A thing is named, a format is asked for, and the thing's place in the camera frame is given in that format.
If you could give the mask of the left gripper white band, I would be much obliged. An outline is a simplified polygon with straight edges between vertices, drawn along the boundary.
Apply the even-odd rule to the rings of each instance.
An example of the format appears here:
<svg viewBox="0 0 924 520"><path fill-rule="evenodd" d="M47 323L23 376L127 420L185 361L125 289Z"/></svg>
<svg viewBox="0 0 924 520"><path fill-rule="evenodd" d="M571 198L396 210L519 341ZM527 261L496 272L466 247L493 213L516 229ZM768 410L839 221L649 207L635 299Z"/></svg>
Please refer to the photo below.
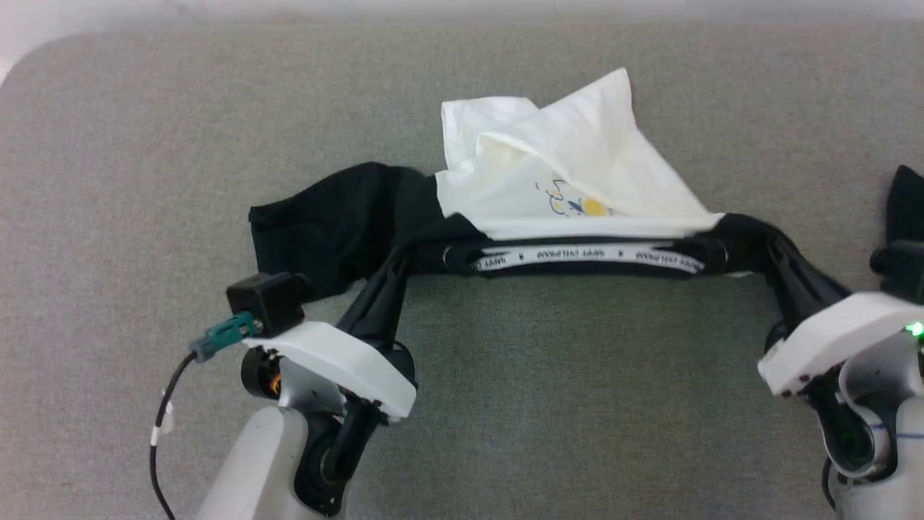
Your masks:
<svg viewBox="0 0 924 520"><path fill-rule="evenodd" d="M417 398L412 382L377 351L392 347L405 302L411 261L393 249L334 326L304 321L274 338L242 340L274 350L324 381L376 404L390 420L409 417Z"/></svg>

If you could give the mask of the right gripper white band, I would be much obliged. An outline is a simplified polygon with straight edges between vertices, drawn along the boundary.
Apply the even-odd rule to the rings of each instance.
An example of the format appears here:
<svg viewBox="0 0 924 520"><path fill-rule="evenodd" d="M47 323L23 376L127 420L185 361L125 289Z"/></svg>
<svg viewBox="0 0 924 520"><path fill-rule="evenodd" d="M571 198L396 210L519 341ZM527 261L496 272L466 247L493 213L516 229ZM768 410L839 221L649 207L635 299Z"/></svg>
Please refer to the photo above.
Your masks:
<svg viewBox="0 0 924 520"><path fill-rule="evenodd" d="M767 240L765 277L781 311L777 329L790 335L758 362L759 375L775 396L802 391L815 376L924 321L920 304L883 292L852 294L785 235ZM818 308L825 309L816 313Z"/></svg>

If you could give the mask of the white and black t-shirt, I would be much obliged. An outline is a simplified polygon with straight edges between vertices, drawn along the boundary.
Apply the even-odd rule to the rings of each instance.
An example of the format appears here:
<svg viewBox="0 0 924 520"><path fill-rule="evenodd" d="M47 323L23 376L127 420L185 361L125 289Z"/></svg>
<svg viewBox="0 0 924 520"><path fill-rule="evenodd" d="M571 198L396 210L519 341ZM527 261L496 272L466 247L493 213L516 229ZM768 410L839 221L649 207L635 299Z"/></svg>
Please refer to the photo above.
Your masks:
<svg viewBox="0 0 924 520"><path fill-rule="evenodd" d="M544 108L501 96L441 110L441 171L364 162L252 207L258 270L304 275L320 298L397 248L410 276L735 277L765 275L767 241L785 235L700 203L638 128L624 69Z"/></svg>

